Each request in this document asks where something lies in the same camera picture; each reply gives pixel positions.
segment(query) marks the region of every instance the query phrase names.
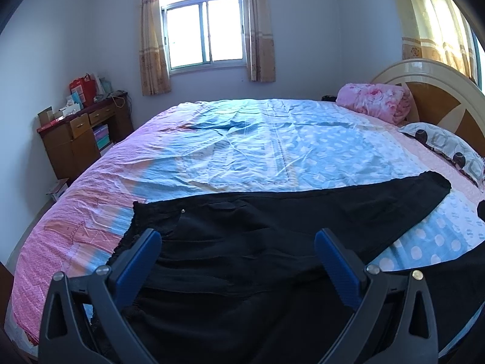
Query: metal screw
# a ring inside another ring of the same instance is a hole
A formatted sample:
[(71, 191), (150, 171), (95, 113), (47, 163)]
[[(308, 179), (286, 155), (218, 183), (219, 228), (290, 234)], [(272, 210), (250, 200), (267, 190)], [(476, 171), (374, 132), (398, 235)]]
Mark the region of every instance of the metal screw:
[(110, 272), (110, 267), (107, 265), (100, 265), (98, 268), (96, 268), (96, 273), (101, 277), (106, 275), (108, 272)]
[(56, 272), (52, 277), (52, 279), (54, 279), (56, 282), (62, 281), (63, 278), (64, 278), (64, 272), (61, 272), (61, 271)]
[(377, 275), (379, 272), (381, 272), (381, 269), (375, 264), (369, 264), (367, 266), (367, 272), (371, 275)]
[(419, 270), (414, 270), (413, 271), (413, 278), (416, 279), (417, 281), (421, 281), (424, 278), (423, 272), (421, 272)]

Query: white wall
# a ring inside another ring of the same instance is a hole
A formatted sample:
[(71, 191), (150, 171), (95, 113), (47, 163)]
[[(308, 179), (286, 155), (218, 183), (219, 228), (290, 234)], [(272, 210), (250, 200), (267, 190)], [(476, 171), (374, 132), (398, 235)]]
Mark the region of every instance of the white wall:
[(343, 83), (369, 82), (402, 58), (395, 0), (338, 0)]
[(24, 0), (0, 35), (0, 261), (48, 200), (56, 177), (37, 113), (64, 104), (89, 69), (89, 0)]
[(340, 86), (340, 22), (336, 0), (269, 0), (276, 53), (276, 82), (251, 83), (246, 69), (174, 75), (172, 92), (141, 94), (138, 62), (140, 0), (93, 0), (93, 63), (99, 74), (133, 99), (135, 127), (186, 101), (239, 98), (317, 99)]

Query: black pants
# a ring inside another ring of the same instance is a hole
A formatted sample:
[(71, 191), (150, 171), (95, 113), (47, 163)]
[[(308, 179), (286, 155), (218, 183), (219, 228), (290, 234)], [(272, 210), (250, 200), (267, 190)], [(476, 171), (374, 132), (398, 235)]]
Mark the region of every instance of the black pants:
[[(352, 314), (315, 257), (315, 233), (331, 228), (367, 263), (449, 191), (445, 178), (428, 172), (330, 190), (135, 203), (132, 225), (108, 264), (146, 228), (162, 234), (161, 255), (134, 305), (124, 311), (160, 363), (315, 364)], [(469, 303), (466, 291), (459, 297), (448, 293), (455, 296), (447, 299), (449, 307)], [(440, 345), (466, 324), (476, 303), (470, 315), (463, 310), (446, 320)], [(95, 329), (104, 354), (114, 359)]]
[[(440, 349), (465, 327), (485, 300), (485, 244), (458, 259), (420, 268), (435, 309)], [(408, 275), (409, 271), (395, 272)]]

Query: desk drawer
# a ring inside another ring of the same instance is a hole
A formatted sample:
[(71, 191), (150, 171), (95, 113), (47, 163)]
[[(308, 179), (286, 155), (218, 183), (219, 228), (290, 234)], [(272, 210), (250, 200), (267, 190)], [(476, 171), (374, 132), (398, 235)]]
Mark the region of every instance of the desk drawer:
[(97, 125), (115, 114), (115, 104), (111, 103), (89, 114), (91, 125)]
[(81, 134), (85, 133), (88, 131), (91, 126), (89, 124), (89, 118), (88, 114), (85, 113), (84, 115), (79, 116), (78, 118), (71, 120), (69, 122), (71, 124), (71, 130), (72, 130), (72, 137), (77, 138)]

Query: curtain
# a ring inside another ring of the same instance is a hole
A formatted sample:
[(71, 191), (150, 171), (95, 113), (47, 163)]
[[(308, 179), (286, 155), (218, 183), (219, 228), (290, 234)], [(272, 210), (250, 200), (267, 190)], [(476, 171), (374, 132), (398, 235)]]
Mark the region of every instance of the curtain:
[(140, 73), (143, 96), (171, 91), (159, 0), (142, 0)]
[(274, 82), (275, 42), (268, 0), (242, 0), (242, 6), (249, 79), (257, 82)]
[(453, 0), (396, 0), (403, 27), (403, 59), (448, 64), (477, 83), (469, 23)]

